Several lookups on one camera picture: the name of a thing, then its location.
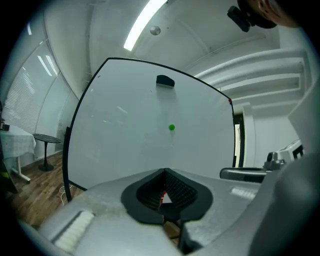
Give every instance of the fluorescent light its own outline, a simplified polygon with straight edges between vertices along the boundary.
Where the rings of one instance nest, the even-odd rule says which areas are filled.
[[[50,73],[49,69],[47,68],[46,64],[44,63],[43,59],[41,58],[41,56],[38,55],[38,59],[41,62],[42,66],[44,67],[45,71],[48,73],[48,75],[50,77],[52,77],[52,74]]]
[[[128,112],[127,112],[127,111],[125,111],[123,108],[121,108],[121,107],[119,107],[119,106],[117,106],[117,108],[118,108],[119,110],[121,110],[123,113],[128,114]]]
[[[133,27],[131,28],[129,35],[126,38],[123,48],[129,51],[134,48],[135,43],[138,40],[141,32],[144,30],[145,26],[151,20],[153,15],[155,15],[155,13],[160,9],[160,7],[163,6],[167,1],[168,0],[150,0],[146,4],[139,17],[133,24]]]
[[[30,22],[28,23],[28,25],[26,26],[26,29],[28,30],[28,34],[31,36],[31,28],[30,28]]]
[[[54,66],[54,63],[52,62],[50,56],[46,55],[46,59],[48,60],[51,68],[53,69],[53,72],[55,73],[55,76],[57,76],[57,75],[58,75],[58,72],[56,71],[55,66]]]

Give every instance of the wooden floor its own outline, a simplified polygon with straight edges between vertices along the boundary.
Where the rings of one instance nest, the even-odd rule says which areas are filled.
[[[38,228],[50,215],[63,207],[59,189],[64,185],[62,175],[62,153],[48,157],[49,164],[54,166],[53,171],[41,171],[38,169],[40,162],[32,163],[22,168],[22,173],[31,179],[30,183],[12,175],[12,179],[18,189],[17,194],[9,193],[8,201],[16,212],[18,219]],[[72,198],[83,191],[77,187],[70,189]],[[67,203],[66,194],[62,196]]]

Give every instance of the green dot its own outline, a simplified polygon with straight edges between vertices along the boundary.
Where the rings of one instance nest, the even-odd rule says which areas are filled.
[[[173,131],[175,128],[176,128],[176,127],[175,127],[174,124],[170,124],[170,125],[169,125],[169,130],[170,130],[170,131]]]

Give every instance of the round table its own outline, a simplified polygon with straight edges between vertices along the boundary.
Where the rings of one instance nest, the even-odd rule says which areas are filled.
[[[48,143],[61,143],[61,139],[39,133],[35,133],[33,137],[38,141],[44,142],[44,163],[39,165],[39,169],[44,172],[52,171],[54,169],[53,165],[47,162],[47,145]]]

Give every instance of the wall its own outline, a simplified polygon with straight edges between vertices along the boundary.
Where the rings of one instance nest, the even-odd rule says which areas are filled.
[[[211,70],[209,61],[203,59],[189,69],[189,73],[195,75],[197,69],[206,67],[208,72],[197,77],[232,98],[236,114],[243,113],[245,167],[261,167],[269,152],[298,139],[288,115],[319,76],[318,59],[300,30],[288,32],[279,28],[278,39],[280,48],[273,57],[267,55],[273,54],[272,51],[259,58],[255,58],[254,53],[250,56],[251,62],[234,65],[238,59],[232,58],[235,56],[233,51],[229,56],[222,51],[220,54],[225,60],[232,60],[228,63],[230,68],[227,65]],[[213,57],[211,60],[213,67],[218,67],[216,64],[221,61],[215,62]]]
[[[303,48],[309,59],[312,83],[320,75],[319,55],[302,28],[279,27],[280,48]]]
[[[255,159],[254,166],[262,167],[269,152],[277,151],[298,139],[291,125],[288,114],[292,106],[254,109],[253,119],[255,128]]]
[[[52,1],[44,13],[53,55],[70,88],[80,99],[90,81],[89,30],[93,6],[89,0]]]
[[[8,91],[19,70],[28,57],[47,39],[43,13],[35,15],[22,30],[16,45],[10,53],[6,67],[0,80],[0,101],[5,103]]]
[[[52,55],[43,13],[36,15],[30,21],[29,28],[26,27],[21,33],[0,84],[1,99],[4,102],[2,117],[5,122],[30,134],[56,137],[61,128],[59,124],[65,106],[72,105],[73,111],[76,108],[78,99],[70,97],[71,89]],[[72,117],[73,112],[69,107],[63,115],[63,122],[71,122]],[[49,143],[47,155],[57,150],[54,144]],[[34,152],[35,155],[25,154],[20,157],[21,166],[44,157],[42,141],[36,140]],[[7,159],[7,168],[14,167],[15,162],[15,159]]]
[[[66,128],[71,126],[71,121],[76,111],[78,102],[79,100],[76,95],[70,91],[58,123],[56,137],[59,138],[62,143],[55,144],[56,152],[63,150]]]
[[[270,43],[270,40],[264,36],[253,36],[236,44],[231,44],[227,47],[216,50],[198,61],[185,66],[181,70],[192,76],[196,76],[200,72],[211,67],[215,67],[221,63],[249,54],[273,50],[276,46],[277,45],[274,43]]]

